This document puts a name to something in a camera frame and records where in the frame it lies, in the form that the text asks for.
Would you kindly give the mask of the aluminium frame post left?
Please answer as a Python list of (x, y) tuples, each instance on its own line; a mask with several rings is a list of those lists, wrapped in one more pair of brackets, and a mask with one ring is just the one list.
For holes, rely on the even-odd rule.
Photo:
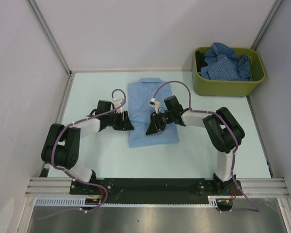
[(72, 71), (70, 70), (68, 63), (66, 59), (64, 58), (64, 55), (45, 19), (43, 16), (38, 4), (36, 3), (35, 0), (26, 0), (26, 3), (30, 7), (34, 17), (36, 18), (43, 34), (45, 35), (47, 41), (49, 42), (54, 54), (56, 55), (57, 59), (59, 60), (60, 65), (64, 69), (65, 73), (68, 75), (68, 77), (71, 76)]

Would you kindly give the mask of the aluminium frame post right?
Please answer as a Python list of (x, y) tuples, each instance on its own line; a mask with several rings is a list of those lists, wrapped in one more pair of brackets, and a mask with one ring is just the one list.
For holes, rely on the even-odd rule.
[(273, 19), (275, 18), (276, 14), (278, 13), (280, 7), (282, 6), (282, 4), (284, 3), (284, 0), (275, 0), (269, 13), (266, 16), (266, 19), (264, 20), (257, 36), (254, 39), (254, 42), (251, 46), (252, 50), (257, 50), (257, 48), (259, 47), (259, 44), (261, 43), (263, 37), (265, 36), (265, 34), (267, 33)]

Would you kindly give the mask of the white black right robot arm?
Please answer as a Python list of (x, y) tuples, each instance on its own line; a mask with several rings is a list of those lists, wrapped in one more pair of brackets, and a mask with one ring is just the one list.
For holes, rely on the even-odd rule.
[(217, 149), (217, 166), (213, 175), (214, 190), (220, 195), (225, 195), (231, 190), (232, 185), (235, 185), (241, 191), (242, 188), (234, 174), (234, 167), (236, 151), (245, 133), (231, 112), (226, 107), (215, 112), (184, 109), (176, 96), (166, 98), (164, 103), (167, 110), (162, 113), (161, 103), (155, 98), (151, 99), (150, 106), (155, 108), (155, 111), (150, 115), (150, 125), (146, 135), (160, 133), (171, 123), (183, 127), (205, 128), (211, 143)]

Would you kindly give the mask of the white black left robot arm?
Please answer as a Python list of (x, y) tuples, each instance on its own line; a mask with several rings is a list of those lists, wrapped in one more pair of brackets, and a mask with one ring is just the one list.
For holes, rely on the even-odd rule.
[(79, 160), (80, 140), (107, 127), (116, 131), (134, 130), (128, 112), (122, 109), (125, 103), (125, 99), (100, 100), (85, 118), (67, 125), (52, 124), (42, 149), (42, 160), (80, 183), (85, 193), (92, 194), (97, 188), (107, 193), (98, 183), (96, 173)]

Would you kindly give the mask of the aluminium front rail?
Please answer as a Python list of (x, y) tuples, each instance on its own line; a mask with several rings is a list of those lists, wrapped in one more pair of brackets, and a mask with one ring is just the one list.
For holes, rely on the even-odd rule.
[[(243, 192), (250, 198), (288, 198), (283, 178), (238, 178)], [(25, 191), (27, 197), (68, 197), (70, 178), (31, 178)]]

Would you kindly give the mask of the aluminium frame post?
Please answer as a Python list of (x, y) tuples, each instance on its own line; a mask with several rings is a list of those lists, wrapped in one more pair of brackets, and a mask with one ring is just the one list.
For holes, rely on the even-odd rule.
[(45, 35), (47, 41), (49, 42), (54, 54), (56, 55), (57, 59), (59, 60), (60, 65), (64, 69), (65, 73), (68, 75), (68, 77), (71, 76), (72, 71), (70, 70), (68, 63), (66, 59), (64, 58), (64, 55), (45, 19), (43, 16), (38, 4), (36, 3), (35, 0), (26, 0), (26, 3), (30, 7), (34, 17), (36, 18), (43, 34)]
[(266, 16), (266, 19), (264, 20), (257, 36), (254, 39), (254, 42), (251, 46), (252, 50), (257, 50), (257, 48), (259, 47), (259, 44), (261, 43), (263, 37), (265, 36), (265, 34), (267, 33), (273, 19), (275, 18), (276, 14), (278, 13), (280, 7), (282, 6), (282, 4), (284, 3), (284, 0), (275, 0), (269, 13)]

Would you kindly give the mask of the blue checkered shirt in bin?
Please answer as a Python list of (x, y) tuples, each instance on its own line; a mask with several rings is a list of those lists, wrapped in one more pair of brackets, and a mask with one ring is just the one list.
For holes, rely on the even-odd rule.
[(204, 63), (199, 75), (214, 81), (252, 81), (251, 61), (248, 55), (238, 57), (236, 52), (222, 43), (214, 43), (203, 52)]

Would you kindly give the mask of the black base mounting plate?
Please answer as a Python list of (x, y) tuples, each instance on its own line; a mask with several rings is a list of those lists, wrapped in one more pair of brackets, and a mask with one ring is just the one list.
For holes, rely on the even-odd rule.
[(187, 204), (201, 203), (209, 196), (241, 196), (237, 186), (241, 182), (220, 182), (213, 179), (148, 179), (148, 178), (104, 178), (97, 184), (107, 189), (106, 202)]

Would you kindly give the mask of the green plastic bin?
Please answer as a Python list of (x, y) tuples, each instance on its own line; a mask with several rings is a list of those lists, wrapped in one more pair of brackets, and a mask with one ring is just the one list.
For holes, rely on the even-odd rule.
[(252, 49), (214, 43), (194, 52), (192, 79), (198, 95), (245, 97), (265, 78), (262, 60)]

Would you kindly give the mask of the light blue long sleeve shirt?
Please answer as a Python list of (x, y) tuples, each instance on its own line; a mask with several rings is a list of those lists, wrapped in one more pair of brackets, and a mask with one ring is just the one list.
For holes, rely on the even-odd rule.
[(137, 148), (159, 144), (179, 143), (176, 125), (168, 124), (161, 133), (146, 135), (150, 125), (150, 115), (155, 111), (150, 106), (153, 96), (166, 109), (163, 100), (172, 95), (171, 85), (165, 85), (156, 94), (157, 89), (164, 84), (160, 78), (141, 78), (137, 82), (128, 84), (128, 113), (134, 130), (129, 133), (129, 147)]

